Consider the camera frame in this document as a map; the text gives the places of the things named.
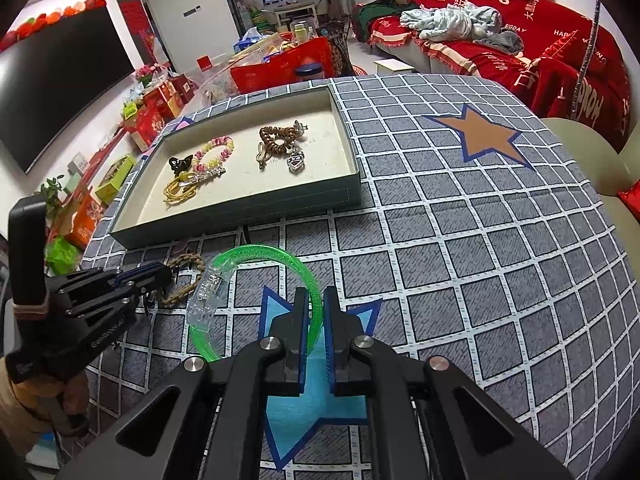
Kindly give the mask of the green translucent bangle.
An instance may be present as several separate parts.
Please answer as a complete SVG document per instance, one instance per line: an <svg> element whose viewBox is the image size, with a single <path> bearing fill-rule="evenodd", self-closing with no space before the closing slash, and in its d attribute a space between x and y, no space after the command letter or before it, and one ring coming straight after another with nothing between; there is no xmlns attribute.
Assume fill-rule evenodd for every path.
<svg viewBox="0 0 640 480"><path fill-rule="evenodd" d="M309 314L305 344L308 351L312 350L323 325L323 302L310 266L281 248L249 244L211 258L186 304L186 325L196 353L208 362L220 360L229 338L222 315L248 308L265 312L264 290L279 290L280 272L297 278L309 294L305 302Z"/></svg>

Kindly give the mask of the black bow hair clip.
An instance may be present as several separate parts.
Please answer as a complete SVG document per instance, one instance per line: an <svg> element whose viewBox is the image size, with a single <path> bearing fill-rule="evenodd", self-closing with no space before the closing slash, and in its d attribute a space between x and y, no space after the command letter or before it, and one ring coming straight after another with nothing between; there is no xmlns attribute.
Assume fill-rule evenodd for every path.
<svg viewBox="0 0 640 480"><path fill-rule="evenodd" d="M171 157L168 164L175 177L179 177L183 172L188 172L192 165L193 156L188 155L185 158Z"/></svg>

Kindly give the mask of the clear heart pendant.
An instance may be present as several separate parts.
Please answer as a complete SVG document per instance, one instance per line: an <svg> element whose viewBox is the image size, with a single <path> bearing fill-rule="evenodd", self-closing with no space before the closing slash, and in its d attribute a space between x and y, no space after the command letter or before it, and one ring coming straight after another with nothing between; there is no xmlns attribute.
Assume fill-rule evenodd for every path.
<svg viewBox="0 0 640 480"><path fill-rule="evenodd" d="M294 144L288 150L288 156L286 156L285 161L288 171L292 172L292 174L299 174L305 169L305 154L297 144Z"/></svg>

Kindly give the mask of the silver rhinestone hair clip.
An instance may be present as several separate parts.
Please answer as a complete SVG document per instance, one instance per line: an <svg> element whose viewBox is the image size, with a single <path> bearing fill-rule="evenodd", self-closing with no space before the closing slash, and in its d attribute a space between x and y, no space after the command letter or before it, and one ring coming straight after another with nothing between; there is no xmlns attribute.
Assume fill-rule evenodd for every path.
<svg viewBox="0 0 640 480"><path fill-rule="evenodd" d="M226 170L224 166L205 166L202 170L198 170L198 180L205 181L208 179L221 177Z"/></svg>

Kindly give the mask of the pink heart pendant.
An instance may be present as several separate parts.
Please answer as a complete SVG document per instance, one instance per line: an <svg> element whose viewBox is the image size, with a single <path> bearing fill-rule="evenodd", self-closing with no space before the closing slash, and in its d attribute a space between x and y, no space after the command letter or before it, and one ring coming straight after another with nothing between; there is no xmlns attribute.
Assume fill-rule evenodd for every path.
<svg viewBox="0 0 640 480"><path fill-rule="evenodd" d="M305 134L305 132L308 130L308 127L303 125L298 120L294 122L294 125L292 125L292 128L293 128L293 133L296 139L301 138Z"/></svg>

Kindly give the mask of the orange gift box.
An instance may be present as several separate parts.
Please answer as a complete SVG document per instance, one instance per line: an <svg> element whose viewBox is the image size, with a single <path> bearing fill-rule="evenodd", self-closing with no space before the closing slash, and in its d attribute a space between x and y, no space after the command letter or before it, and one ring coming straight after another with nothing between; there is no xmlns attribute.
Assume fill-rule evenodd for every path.
<svg viewBox="0 0 640 480"><path fill-rule="evenodd" d="M103 214L102 203L95 200L91 193L86 194L72 214L72 223L65 239L76 248L85 250Z"/></svg>

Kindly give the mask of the green gift box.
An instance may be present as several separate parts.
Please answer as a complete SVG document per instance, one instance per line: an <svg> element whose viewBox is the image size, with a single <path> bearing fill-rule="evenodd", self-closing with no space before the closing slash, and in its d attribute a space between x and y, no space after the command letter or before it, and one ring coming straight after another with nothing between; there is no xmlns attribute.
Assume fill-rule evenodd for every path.
<svg viewBox="0 0 640 480"><path fill-rule="evenodd" d="M134 159L129 154L113 162L98 187L94 190L96 197L105 205L111 205L132 168L134 168Z"/></svg>

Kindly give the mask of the potted green plant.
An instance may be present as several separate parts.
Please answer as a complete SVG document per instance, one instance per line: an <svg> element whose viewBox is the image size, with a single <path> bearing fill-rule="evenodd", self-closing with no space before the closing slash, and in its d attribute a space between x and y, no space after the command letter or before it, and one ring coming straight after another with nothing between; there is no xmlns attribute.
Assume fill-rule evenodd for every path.
<svg viewBox="0 0 640 480"><path fill-rule="evenodd" d="M47 178L40 184L40 188L36 191L36 194L41 195L46 201L46 218L50 221L54 221L62 209L60 193L63 191L63 178L64 176L62 174L59 174L56 177Z"/></svg>

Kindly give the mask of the beige rabbit hair clip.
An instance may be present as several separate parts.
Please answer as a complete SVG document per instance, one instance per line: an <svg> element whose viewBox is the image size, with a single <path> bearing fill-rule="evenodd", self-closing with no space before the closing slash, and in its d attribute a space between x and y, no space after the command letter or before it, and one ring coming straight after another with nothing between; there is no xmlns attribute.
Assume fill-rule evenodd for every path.
<svg viewBox="0 0 640 480"><path fill-rule="evenodd" d="M268 160L271 158L271 154L268 152L265 143L258 143L258 152L255 157L256 162L258 163L259 169L264 170L266 168Z"/></svg>

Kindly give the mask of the green shallow tray box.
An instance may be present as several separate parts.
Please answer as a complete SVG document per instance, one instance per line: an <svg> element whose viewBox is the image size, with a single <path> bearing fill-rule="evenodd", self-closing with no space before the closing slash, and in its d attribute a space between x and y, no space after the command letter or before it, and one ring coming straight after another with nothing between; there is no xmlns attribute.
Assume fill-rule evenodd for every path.
<svg viewBox="0 0 640 480"><path fill-rule="evenodd" d="M307 128L300 144L303 169L292 172L282 156L258 165L260 128L294 122ZM224 136L234 143L224 174L203 183L190 200L166 204L163 189L174 177L168 160ZM360 200L360 174L335 91L327 84L299 91L279 87L273 96L239 96L214 106L200 122L164 134L127 185L107 232L134 249Z"/></svg>

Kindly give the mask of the black television screen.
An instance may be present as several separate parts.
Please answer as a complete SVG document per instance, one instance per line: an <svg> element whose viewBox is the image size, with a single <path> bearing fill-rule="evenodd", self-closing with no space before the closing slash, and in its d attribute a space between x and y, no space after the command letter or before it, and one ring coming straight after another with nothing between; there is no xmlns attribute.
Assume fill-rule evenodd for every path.
<svg viewBox="0 0 640 480"><path fill-rule="evenodd" d="M134 71L105 8L45 27L1 53L1 143L29 172L81 112Z"/></svg>

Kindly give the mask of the blue lid jar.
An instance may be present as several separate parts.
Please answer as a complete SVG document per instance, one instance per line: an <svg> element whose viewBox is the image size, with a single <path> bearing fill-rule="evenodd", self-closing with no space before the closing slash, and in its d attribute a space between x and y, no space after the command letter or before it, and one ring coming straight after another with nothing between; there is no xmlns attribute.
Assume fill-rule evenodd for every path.
<svg viewBox="0 0 640 480"><path fill-rule="evenodd" d="M317 62L299 65L295 70L295 76L298 81L326 78L322 64Z"/></svg>

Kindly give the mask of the red embroidered cushion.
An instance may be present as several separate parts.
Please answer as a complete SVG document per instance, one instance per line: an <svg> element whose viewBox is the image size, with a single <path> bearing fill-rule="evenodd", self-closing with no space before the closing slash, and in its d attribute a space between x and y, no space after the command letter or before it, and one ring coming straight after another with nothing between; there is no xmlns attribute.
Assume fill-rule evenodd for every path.
<svg viewBox="0 0 640 480"><path fill-rule="evenodd" d="M618 191L617 196L636 218L640 216L640 181L626 191Z"/></svg>

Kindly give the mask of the red covered sofa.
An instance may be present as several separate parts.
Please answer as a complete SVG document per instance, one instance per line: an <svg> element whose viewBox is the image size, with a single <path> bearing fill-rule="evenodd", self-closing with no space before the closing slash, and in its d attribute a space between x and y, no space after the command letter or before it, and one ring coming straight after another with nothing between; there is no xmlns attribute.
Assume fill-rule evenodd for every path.
<svg viewBox="0 0 640 480"><path fill-rule="evenodd" d="M503 25L523 39L524 52L507 54L468 40L425 41L399 23L405 10L463 6L466 2L497 9ZM420 55L444 64L457 75L502 84L542 118L570 119L592 19L553 0L375 0L357 6L352 21L360 40L368 44L415 46ZM596 50L578 96L576 122L593 128L620 151L629 138L630 108L622 51L614 36L599 25Z"/></svg>

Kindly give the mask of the light blue clothes pile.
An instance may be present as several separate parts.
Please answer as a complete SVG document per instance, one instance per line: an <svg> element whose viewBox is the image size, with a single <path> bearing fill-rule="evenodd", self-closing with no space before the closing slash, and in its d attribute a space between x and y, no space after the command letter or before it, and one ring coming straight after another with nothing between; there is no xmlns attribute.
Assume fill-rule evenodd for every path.
<svg viewBox="0 0 640 480"><path fill-rule="evenodd" d="M503 25L502 15L492 6L470 2L463 6L448 4L446 8L421 6L402 12L399 23L425 41L468 40L507 54L524 52L523 39Z"/></svg>

